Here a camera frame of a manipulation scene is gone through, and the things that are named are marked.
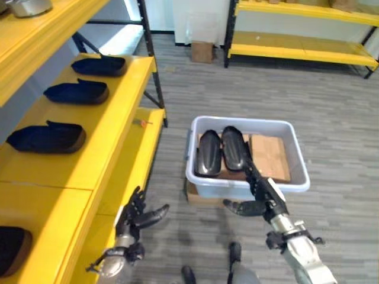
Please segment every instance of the white wall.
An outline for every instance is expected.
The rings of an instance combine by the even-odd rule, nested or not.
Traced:
[[[173,11],[175,26],[175,42],[186,42],[185,35],[188,17],[191,14],[196,14],[200,12],[217,15],[217,18],[219,19],[218,44],[224,44],[229,2],[230,0],[174,0]]]
[[[130,18],[139,21],[137,0],[124,0]],[[145,0],[147,17],[152,31],[173,31],[174,13],[172,2],[176,0]]]
[[[229,0],[174,0],[175,42],[184,43],[187,17],[190,13],[216,13],[219,16],[219,44],[223,44],[226,31]],[[378,0],[360,0],[360,3],[378,5]],[[361,41],[368,30],[367,25],[351,22],[324,20],[283,14],[268,14],[241,11],[235,30],[265,33],[293,34],[297,36],[320,37],[335,40]],[[379,56],[379,31],[367,49],[375,58]]]
[[[147,17],[152,31],[173,31],[173,0],[145,0]]]

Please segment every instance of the black metal shelf frame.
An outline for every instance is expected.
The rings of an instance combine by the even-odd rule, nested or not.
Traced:
[[[149,98],[157,107],[161,109],[165,109],[165,101],[163,100],[162,88],[160,87],[160,80],[158,74],[158,65],[156,62],[152,33],[150,31],[149,19],[147,18],[146,5],[144,0],[137,0],[138,8],[141,15],[140,21],[122,21],[122,20],[90,20],[87,24],[104,24],[104,25],[142,25],[143,27],[143,35],[146,43],[147,53],[149,56],[153,56],[155,60],[156,72],[153,72],[153,79],[155,84],[156,93],[158,96],[158,100],[156,100],[151,94],[147,91],[144,91],[143,94]],[[72,36],[73,42],[78,48],[79,52],[86,53],[87,50],[85,45],[87,45],[94,52],[99,53],[100,51],[96,48],[89,40],[87,40],[82,34],[76,32]],[[165,114],[165,118],[163,119],[163,124],[165,127],[168,126],[167,113]]]

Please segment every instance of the metal pot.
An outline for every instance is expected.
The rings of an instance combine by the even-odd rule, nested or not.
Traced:
[[[6,0],[5,3],[18,18],[33,17],[53,8],[50,0]]]

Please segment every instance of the black shoe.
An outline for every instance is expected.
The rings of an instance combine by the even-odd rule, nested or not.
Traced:
[[[182,267],[182,277],[185,284],[196,284],[195,274],[188,265]]]
[[[229,244],[229,271],[232,271],[233,263],[241,261],[241,245],[234,241]]]

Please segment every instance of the shelf post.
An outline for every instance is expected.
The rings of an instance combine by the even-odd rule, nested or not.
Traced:
[[[147,53],[149,56],[153,56],[155,60],[156,72],[153,72],[153,79],[154,79],[156,93],[158,95],[159,108],[165,109],[165,101],[163,100],[162,88],[160,87],[160,80],[159,80],[159,75],[158,75],[158,64],[156,62],[156,58],[154,54],[152,33],[150,31],[149,19],[147,18],[146,5],[145,5],[144,0],[137,0],[137,4],[138,4],[138,9],[141,15],[143,35],[144,35],[144,40],[146,42]],[[163,123],[165,127],[168,126],[167,117],[164,118]]]
[[[365,46],[365,44],[368,42],[368,40],[371,38],[371,36],[375,33],[375,31],[377,30],[378,27],[371,27],[370,30],[368,31],[367,35],[365,36],[365,38],[362,40],[361,44],[363,46]],[[364,76],[364,79],[368,79],[371,77],[371,75],[374,73],[374,71],[372,71],[370,68],[368,68],[368,73]]]
[[[224,67],[228,68],[229,66],[229,49],[232,45],[233,35],[235,32],[235,25],[236,25],[236,5],[238,0],[230,0],[229,4],[229,14],[227,17],[227,25],[226,25],[226,34],[225,34],[225,41],[224,41]]]
[[[73,43],[75,43],[76,48],[79,50],[80,53],[87,53],[87,50],[85,49],[85,46],[83,44],[83,41],[81,41],[77,35],[77,33],[74,33],[72,36]]]

